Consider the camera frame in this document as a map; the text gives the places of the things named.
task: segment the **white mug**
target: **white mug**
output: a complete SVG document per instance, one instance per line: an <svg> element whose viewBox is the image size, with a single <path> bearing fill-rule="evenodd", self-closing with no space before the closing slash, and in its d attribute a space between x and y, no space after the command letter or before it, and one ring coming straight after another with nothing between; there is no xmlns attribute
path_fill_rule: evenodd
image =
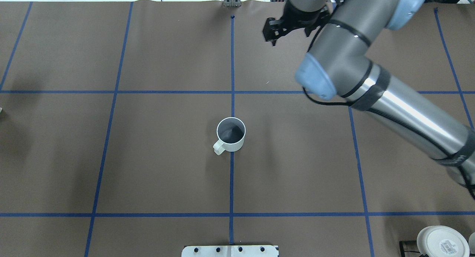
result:
<svg viewBox="0 0 475 257"><path fill-rule="evenodd" d="M224 118L216 128L217 142L213 145L214 152L221 155L224 151L238 151L244 144L246 126L236 117Z"/></svg>

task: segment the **blue joint cap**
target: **blue joint cap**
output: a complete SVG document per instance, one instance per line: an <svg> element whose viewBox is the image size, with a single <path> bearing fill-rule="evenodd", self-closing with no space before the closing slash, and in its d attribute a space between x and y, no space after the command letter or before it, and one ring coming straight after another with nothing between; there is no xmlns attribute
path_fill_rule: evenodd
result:
<svg viewBox="0 0 475 257"><path fill-rule="evenodd" d="M312 54L305 58L295 73L295 80L307 90L312 91L324 100L330 100L336 95L336 88L328 74Z"/></svg>
<svg viewBox="0 0 475 257"><path fill-rule="evenodd" d="M399 0L396 10L392 15L390 22L386 25L387 29L397 30L403 27L412 18L425 0Z"/></svg>

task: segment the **mug handle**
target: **mug handle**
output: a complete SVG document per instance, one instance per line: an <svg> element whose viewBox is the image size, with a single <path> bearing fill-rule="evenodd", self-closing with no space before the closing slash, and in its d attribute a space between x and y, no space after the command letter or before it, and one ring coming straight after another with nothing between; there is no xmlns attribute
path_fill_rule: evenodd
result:
<svg viewBox="0 0 475 257"><path fill-rule="evenodd" d="M220 140L216 141L216 143L213 145L214 153L217 155L221 155L221 153L224 152L224 143Z"/></svg>

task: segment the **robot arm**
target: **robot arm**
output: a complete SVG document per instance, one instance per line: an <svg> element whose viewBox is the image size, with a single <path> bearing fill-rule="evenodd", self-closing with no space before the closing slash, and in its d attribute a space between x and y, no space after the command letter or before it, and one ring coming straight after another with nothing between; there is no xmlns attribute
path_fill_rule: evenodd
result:
<svg viewBox="0 0 475 257"><path fill-rule="evenodd" d="M324 100L339 95L376 118L446 166L475 198L475 132L365 56L383 28L402 27L424 0L343 0L332 15L322 10L326 1L287 0L283 16L266 21L266 41L275 45L298 28L309 36L320 26L295 74L297 82Z"/></svg>

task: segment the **label sticker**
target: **label sticker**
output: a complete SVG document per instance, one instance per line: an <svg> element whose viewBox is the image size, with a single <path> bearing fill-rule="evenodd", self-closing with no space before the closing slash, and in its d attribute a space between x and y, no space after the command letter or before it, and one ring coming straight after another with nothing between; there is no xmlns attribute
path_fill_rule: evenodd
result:
<svg viewBox="0 0 475 257"><path fill-rule="evenodd" d="M439 243L440 250L446 255L456 255L458 252L458 246L452 240L442 240Z"/></svg>

